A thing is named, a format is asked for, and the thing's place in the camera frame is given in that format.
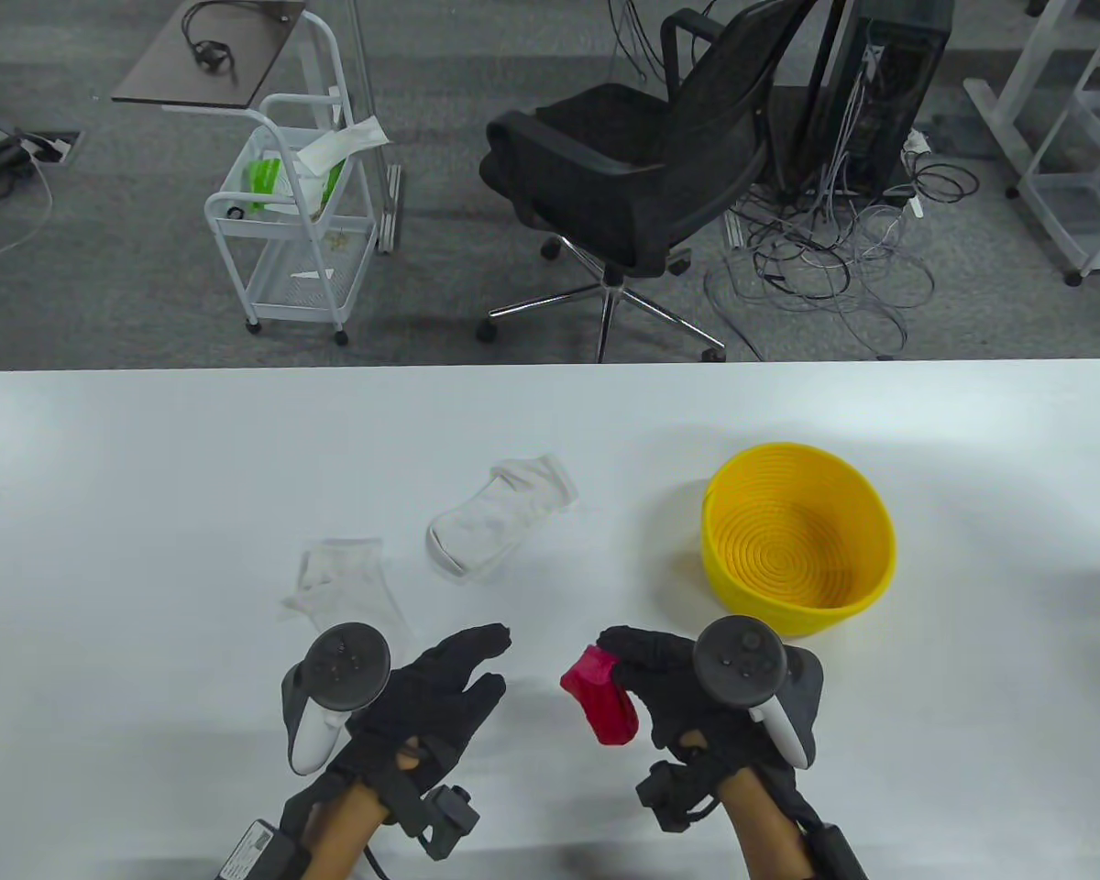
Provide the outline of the person's right hand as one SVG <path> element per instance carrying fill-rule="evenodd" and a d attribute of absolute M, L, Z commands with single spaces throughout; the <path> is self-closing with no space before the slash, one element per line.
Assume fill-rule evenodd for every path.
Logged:
<path fill-rule="evenodd" d="M 656 749 L 664 749 L 710 787 L 744 768 L 793 776 L 794 766 L 776 745 L 763 721 L 715 698 L 700 682 L 697 644 L 672 632 L 616 625 L 600 632 L 597 646 L 616 659 L 613 682 L 649 710 Z"/>

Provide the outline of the person's left hand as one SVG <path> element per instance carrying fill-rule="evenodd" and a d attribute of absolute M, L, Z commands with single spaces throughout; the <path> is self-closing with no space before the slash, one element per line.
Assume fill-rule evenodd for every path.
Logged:
<path fill-rule="evenodd" d="M 421 752 L 404 770 L 419 795 L 442 783 L 459 763 L 480 726 L 507 692 L 505 678 L 479 673 L 512 645 L 501 622 L 450 634 L 407 666 L 391 671 L 387 686 L 358 718 L 348 745 L 326 767 L 348 783 L 373 787 L 383 767 L 398 763 L 406 749 Z"/>

